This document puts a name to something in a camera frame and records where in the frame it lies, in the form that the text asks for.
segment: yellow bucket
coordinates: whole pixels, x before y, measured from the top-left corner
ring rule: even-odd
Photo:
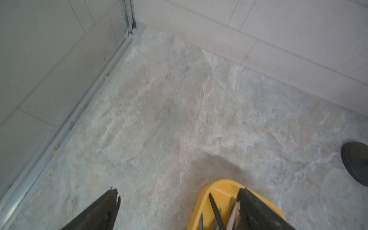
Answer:
[[[212,194],[217,208],[222,211],[221,217],[226,225],[230,217],[231,200],[232,198],[236,200],[240,188],[245,188],[245,186],[232,180],[219,180],[205,187],[198,196],[197,203],[194,206],[193,214],[190,218],[187,230],[199,229],[199,219],[201,218],[201,214],[203,215],[204,229],[212,230],[216,222],[216,218],[208,198],[209,193]],[[282,219],[287,222],[286,217],[276,205],[271,203],[266,198],[260,196],[259,194],[253,192],[252,190],[248,190],[256,195],[260,200],[263,201],[263,203],[269,206],[274,212],[276,212]]]

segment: floor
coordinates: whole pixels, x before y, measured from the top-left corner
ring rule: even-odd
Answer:
[[[58,230],[110,186],[114,229],[186,229],[228,178],[302,229],[368,229],[368,188],[339,150],[368,120],[163,32],[146,29],[34,187],[10,229]]]

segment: tile grout line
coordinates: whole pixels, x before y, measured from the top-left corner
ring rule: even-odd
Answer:
[[[103,20],[103,18],[108,14],[109,10],[112,9],[114,5],[112,5],[97,21],[98,24]],[[89,33],[91,30],[93,30],[94,26],[87,30],[87,33]],[[76,46],[86,37],[86,34],[83,35],[81,38],[78,39],[78,41],[67,51],[66,54],[64,54],[60,60],[57,61],[57,63],[45,74],[45,76],[36,84],[36,86],[19,102],[19,104],[9,113],[8,116],[5,117],[5,119],[0,123],[0,128],[13,116],[15,111],[31,96],[31,94],[44,82],[44,80],[55,70],[56,67],[60,65],[60,63],[75,49]]]
[[[250,37],[250,38],[253,38],[253,39],[256,39],[256,40],[258,40],[258,41],[260,41],[260,42],[263,42],[263,43],[265,43],[265,44],[267,44],[267,45],[269,45],[269,46],[272,46],[272,47],[274,47],[274,48],[277,48],[277,49],[279,49],[279,50],[282,50],[282,51],[284,51],[284,52],[286,52],[286,53],[288,53],[288,54],[291,54],[291,55],[293,55],[293,56],[299,57],[299,58],[301,58],[301,59],[303,59],[303,60],[305,60],[305,61],[307,61],[307,62],[309,62],[309,63],[315,64],[315,65],[317,65],[317,66],[319,66],[319,67],[322,67],[322,68],[324,68],[324,69],[326,69],[326,70],[332,71],[332,72],[334,72],[334,73],[336,73],[336,74],[339,74],[339,75],[341,75],[341,76],[343,76],[343,77],[349,78],[350,80],[353,80],[353,81],[356,81],[356,82],[358,82],[358,83],[360,83],[360,84],[363,84],[363,85],[368,86],[368,84],[367,84],[367,83],[364,83],[364,82],[361,82],[361,81],[359,81],[359,80],[356,80],[356,79],[354,79],[354,78],[352,78],[352,77],[349,77],[349,76],[347,76],[347,75],[345,75],[345,74],[342,74],[342,73],[340,73],[340,72],[337,72],[337,71],[335,71],[335,70],[333,70],[333,69],[331,69],[331,68],[328,68],[328,67],[326,67],[326,66],[323,66],[323,65],[321,65],[321,64],[318,64],[318,63],[316,63],[316,62],[314,62],[314,61],[311,61],[311,60],[309,60],[309,59],[307,59],[307,58],[304,58],[304,57],[302,57],[302,56],[299,56],[299,55],[297,55],[297,54],[295,54],[295,53],[292,53],[292,52],[290,52],[290,51],[288,51],[288,50],[285,50],[285,49],[283,49],[283,48],[280,48],[280,47],[278,47],[278,46],[275,46],[274,44],[271,44],[271,43],[269,43],[269,42],[266,42],[266,41],[264,41],[264,40],[262,40],[262,39],[260,39],[260,38],[257,38],[257,37],[255,37],[255,36],[253,36],[253,35],[250,35],[250,34],[248,34],[248,33],[245,33],[245,32],[239,31],[239,30],[237,30],[237,29],[234,29],[234,28],[232,28],[231,26],[226,26],[225,24],[223,24],[223,23],[221,23],[221,22],[218,22],[218,21],[216,21],[216,20],[214,20],[214,19],[212,19],[212,18],[209,18],[209,17],[204,16],[204,15],[202,15],[202,14],[200,14],[200,13],[197,13],[197,12],[195,12],[195,11],[192,11],[191,9],[185,8],[185,7],[181,6],[181,5],[178,5],[177,3],[174,3],[174,2],[172,2],[172,1],[170,1],[170,0],[163,0],[163,1],[165,1],[165,2],[167,2],[167,3],[170,3],[170,4],[172,4],[172,5],[174,5],[174,6],[178,7],[178,8],[181,8],[181,9],[183,9],[183,10],[187,11],[187,12],[190,12],[190,13],[192,13],[192,14],[195,14],[195,15],[197,15],[197,16],[200,16],[201,18],[204,18],[204,19],[207,19],[207,20],[209,20],[209,21],[212,21],[213,23],[216,23],[216,24],[218,24],[218,25],[224,26],[224,27],[226,27],[226,28],[228,28],[228,29],[230,29],[230,30],[232,30],[232,31],[236,31],[236,32],[238,32],[238,33],[240,33],[240,34],[246,35],[246,36],[248,36],[248,37]]]
[[[368,66],[368,63],[367,63],[367,64],[365,64],[365,65],[363,65],[363,66],[361,66],[361,67],[359,67],[359,68],[357,68],[356,70],[354,70],[353,72],[351,72],[351,74],[352,74],[352,73],[355,73],[356,71],[358,71],[358,70],[360,70],[361,68],[364,68],[364,67],[366,67],[366,66]]]
[[[355,90],[355,89],[357,89],[357,88],[359,88],[359,87],[362,87],[362,85],[359,85],[359,86],[357,86],[357,87],[354,87],[354,88],[352,88],[351,90],[349,90],[349,91],[347,91],[347,92],[345,92],[345,93],[342,93],[342,94],[340,94],[340,95],[337,95],[337,96],[335,96],[335,97],[333,97],[333,98],[331,98],[329,101],[333,101],[333,100],[335,100],[336,98],[338,98],[338,97],[341,97],[341,96],[344,96],[344,95],[346,95],[346,94],[348,94],[348,93],[351,93],[351,92],[353,92],[353,90]]]
[[[113,29],[114,36],[115,36],[115,40],[116,40],[116,42],[117,42],[116,35],[115,35],[115,31],[114,31],[114,27],[113,27],[113,23],[111,22],[110,14],[109,14],[109,13],[107,13],[107,15],[109,16],[109,20],[110,20],[111,28]]]
[[[42,122],[43,122],[43,123],[45,123],[45,124],[48,124],[49,126],[51,126],[51,127],[53,127],[53,128],[55,128],[55,126],[54,126],[54,125],[52,125],[52,124],[50,124],[50,123],[48,123],[48,122],[46,122],[46,121],[42,120],[42,119],[41,119],[41,118],[39,118],[39,117],[36,117],[35,115],[30,114],[29,112],[26,112],[26,111],[24,111],[24,110],[22,110],[22,109],[19,109],[19,108],[17,108],[17,110],[19,110],[19,111],[21,111],[21,112],[23,112],[23,113],[25,113],[25,114],[27,114],[27,115],[29,115],[29,116],[31,116],[31,117],[33,117],[33,118],[37,119],[37,120],[39,120],[39,121],[42,121]]]
[[[257,42],[258,42],[258,40],[257,40],[257,41],[255,41],[255,43],[253,44],[252,48],[247,52],[247,54],[245,55],[245,57],[243,58],[243,60],[241,61],[241,63],[243,63],[243,62],[244,62],[244,60],[247,58],[248,54],[250,53],[250,51],[253,49],[253,47],[255,46],[255,44],[256,44]]]
[[[242,25],[241,25],[241,27],[239,28],[239,31],[240,31],[240,29],[243,27],[243,25],[244,25],[244,23],[245,23],[246,19],[248,18],[249,14],[251,13],[251,11],[252,11],[252,9],[253,9],[253,6],[254,6],[254,4],[255,4],[256,2],[257,2],[257,0],[255,0],[255,1],[254,1],[254,3],[253,3],[253,5],[252,5],[252,7],[251,7],[251,9],[250,9],[249,13],[247,14],[247,16],[246,16],[246,17],[245,17],[245,19],[244,19],[243,24],[242,24]]]
[[[368,51],[368,49],[367,49],[367,50],[365,50],[363,53],[359,54],[358,56],[356,56],[356,57],[352,58],[351,60],[349,60],[349,61],[345,62],[344,64],[340,65],[340,66],[339,66],[339,67],[337,67],[335,70],[337,70],[337,69],[341,68],[342,66],[344,66],[345,64],[347,64],[347,63],[349,63],[349,62],[353,61],[353,60],[354,60],[354,59],[356,59],[357,57],[362,56],[362,55],[363,55],[365,52],[367,52],[367,51]]]
[[[235,8],[234,8],[234,10],[233,10],[233,13],[231,14],[230,19],[229,19],[229,21],[227,22],[227,25],[226,25],[226,26],[228,26],[228,25],[229,25],[229,23],[230,23],[230,21],[231,21],[231,18],[232,18],[232,16],[233,16],[234,12],[235,12],[235,9],[236,9],[236,7],[238,6],[239,1],[240,1],[240,0],[238,0],[238,2],[236,3]]]
[[[61,64],[61,62],[75,49],[75,47],[86,37],[83,35],[79,40],[64,54],[61,59],[45,74],[45,76],[36,84],[36,86],[19,102],[13,111],[0,123],[0,128],[9,120],[15,111],[32,95],[32,93],[46,80],[46,78]]]
[[[69,1],[69,0],[68,0],[68,2],[69,2],[69,5],[70,5],[71,9],[73,10],[73,12],[74,12],[75,16],[77,17],[77,20],[78,20],[79,24],[81,25],[81,27],[82,27],[82,29],[83,29],[83,32],[84,32],[84,34],[86,34],[86,32],[84,31],[84,28],[83,28],[83,26],[82,26],[81,21],[79,21],[79,18],[78,18],[78,16],[77,16],[77,14],[75,13],[74,9],[73,9],[73,6],[71,5],[71,3],[70,3],[70,1]]]
[[[90,16],[90,17],[91,17],[91,19],[92,19],[93,25],[95,25],[95,22],[93,21],[93,18],[92,18],[91,12],[90,12],[90,11],[89,11],[89,9],[88,9],[88,6],[87,6],[86,1],[85,1],[85,0],[83,0],[83,1],[84,1],[84,4],[86,4],[86,7],[87,7],[87,10],[88,10],[89,16]]]

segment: white wall tile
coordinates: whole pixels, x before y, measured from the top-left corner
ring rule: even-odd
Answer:
[[[159,1],[159,29],[237,63],[241,63],[256,42],[162,0]]]
[[[89,13],[96,23],[110,7],[116,2],[116,0],[85,0]]]
[[[336,69],[368,49],[367,21],[347,0],[257,0],[241,31]]]
[[[227,25],[238,0],[171,0],[181,6]]]
[[[368,84],[368,64],[352,72],[349,76]]]
[[[3,1],[0,22],[1,123],[84,31],[64,0]]]
[[[37,87],[21,109],[58,126],[97,76],[115,44],[115,35],[106,14]]]
[[[327,100],[360,85],[354,80],[260,41],[242,64]]]
[[[356,71],[357,69],[367,64],[368,64],[368,50],[359,55],[358,57],[352,59],[348,63],[345,63],[344,65],[336,69],[336,71],[345,75],[349,75],[352,72]]]
[[[50,139],[53,127],[17,110],[0,128],[0,199]]]
[[[133,0],[133,4],[137,21],[157,29],[158,0]]]
[[[109,11],[109,17],[111,21],[111,25],[114,29],[114,34],[117,41],[120,41],[123,39],[125,32],[126,32],[126,26],[123,22],[123,15],[121,14],[121,8],[120,3],[116,2],[115,6],[110,9]]]
[[[334,98],[332,102],[368,117],[367,98],[368,86],[361,85],[346,94]]]
[[[89,14],[86,3],[84,0],[69,0],[69,2],[84,31],[87,32],[95,24],[93,23],[92,17]]]
[[[239,0],[228,26],[239,30],[256,0]]]

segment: metal shower door frame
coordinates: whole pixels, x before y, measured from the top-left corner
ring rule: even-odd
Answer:
[[[65,146],[67,138],[72,134],[91,102],[96,100],[98,93],[106,82],[110,71],[117,62],[127,54],[132,42],[142,32],[141,28],[136,28],[134,7],[132,0],[119,0],[123,23],[126,26],[125,36],[118,41],[116,48],[112,51],[104,67],[100,70],[92,85],[78,101],[72,112],[65,119],[61,127],[54,134],[50,142],[43,148],[40,155],[32,160],[24,169],[10,189],[0,200],[0,230],[7,230],[19,214],[25,204],[27,195],[32,191],[33,185],[43,173],[47,165],[53,159],[59,148]]]

